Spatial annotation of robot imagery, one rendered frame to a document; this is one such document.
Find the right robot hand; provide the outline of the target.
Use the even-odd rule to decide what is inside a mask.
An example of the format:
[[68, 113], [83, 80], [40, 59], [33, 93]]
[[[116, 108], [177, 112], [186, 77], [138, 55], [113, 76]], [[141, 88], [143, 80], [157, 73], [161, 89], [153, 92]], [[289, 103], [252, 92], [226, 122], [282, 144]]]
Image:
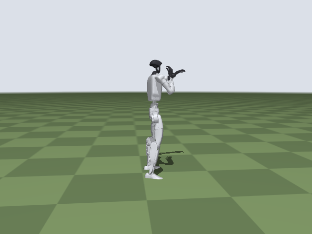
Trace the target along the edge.
[[166, 68], [166, 69], [167, 69], [168, 75], [169, 75], [168, 76], [168, 80], [170, 80], [170, 77], [173, 78], [173, 76], [172, 76], [173, 75], [173, 70], [172, 70], [172, 68], [170, 66], [166, 66], [166, 67], [169, 68], [169, 69], [168, 68]]

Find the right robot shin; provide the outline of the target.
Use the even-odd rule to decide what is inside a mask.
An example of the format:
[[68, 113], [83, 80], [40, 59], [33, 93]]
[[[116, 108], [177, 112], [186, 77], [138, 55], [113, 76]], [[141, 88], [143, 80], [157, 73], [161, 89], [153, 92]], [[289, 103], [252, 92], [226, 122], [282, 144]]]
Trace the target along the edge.
[[159, 155], [159, 150], [160, 150], [160, 146], [159, 149], [157, 150], [157, 144], [156, 143], [151, 143], [150, 145], [150, 155], [149, 155], [149, 162], [150, 162], [150, 170], [149, 170], [149, 174], [153, 175], [154, 174], [154, 169], [156, 167], [156, 163], [157, 163], [157, 159], [158, 159], [158, 155]]

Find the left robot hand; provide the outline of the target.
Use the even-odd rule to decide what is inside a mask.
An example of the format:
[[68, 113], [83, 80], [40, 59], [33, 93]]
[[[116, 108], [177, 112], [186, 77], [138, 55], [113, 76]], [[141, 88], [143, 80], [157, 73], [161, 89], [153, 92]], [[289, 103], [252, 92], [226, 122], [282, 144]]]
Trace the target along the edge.
[[172, 75], [173, 78], [176, 77], [176, 75], [177, 75], [178, 73], [182, 73], [183, 71], [185, 72], [185, 70], [181, 69], [181, 70], [178, 70], [178, 71], [176, 71], [175, 73], [173, 73], [173, 75]]

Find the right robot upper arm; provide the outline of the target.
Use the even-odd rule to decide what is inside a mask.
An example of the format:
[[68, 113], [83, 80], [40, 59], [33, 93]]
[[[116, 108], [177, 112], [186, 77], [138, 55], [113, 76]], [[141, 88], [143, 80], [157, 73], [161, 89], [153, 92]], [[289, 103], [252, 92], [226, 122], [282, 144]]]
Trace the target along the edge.
[[171, 88], [170, 88], [168, 82], [166, 81], [164, 75], [162, 75], [162, 74], [157, 75], [157, 76], [155, 76], [155, 79], [157, 80], [157, 82], [161, 83], [161, 85], [167, 90], [167, 93], [168, 93], [169, 95], [171, 95], [172, 93], [174, 93], [174, 92], [171, 90]]

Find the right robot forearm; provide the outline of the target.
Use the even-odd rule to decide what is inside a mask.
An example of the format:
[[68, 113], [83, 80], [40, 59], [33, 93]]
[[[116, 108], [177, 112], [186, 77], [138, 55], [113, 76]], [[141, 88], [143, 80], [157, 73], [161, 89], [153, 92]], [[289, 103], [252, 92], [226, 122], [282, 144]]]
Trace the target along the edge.
[[173, 82], [173, 78], [170, 77], [170, 80], [167, 80], [168, 84], [171, 88], [171, 90], [174, 92], [175, 91], [175, 87], [174, 87], [174, 82]]

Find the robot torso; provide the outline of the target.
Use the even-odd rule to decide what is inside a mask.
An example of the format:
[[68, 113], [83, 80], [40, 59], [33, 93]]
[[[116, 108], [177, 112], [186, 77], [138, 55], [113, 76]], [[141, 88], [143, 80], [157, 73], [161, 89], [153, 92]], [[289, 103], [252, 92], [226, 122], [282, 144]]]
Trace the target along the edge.
[[149, 117], [151, 118], [152, 113], [156, 112], [159, 114], [158, 103], [156, 101], [161, 100], [161, 92], [162, 92], [162, 85], [161, 83], [157, 82], [155, 79], [156, 75], [151, 75], [148, 77], [147, 80], [147, 96], [148, 101], [152, 101], [150, 108], [149, 108]]

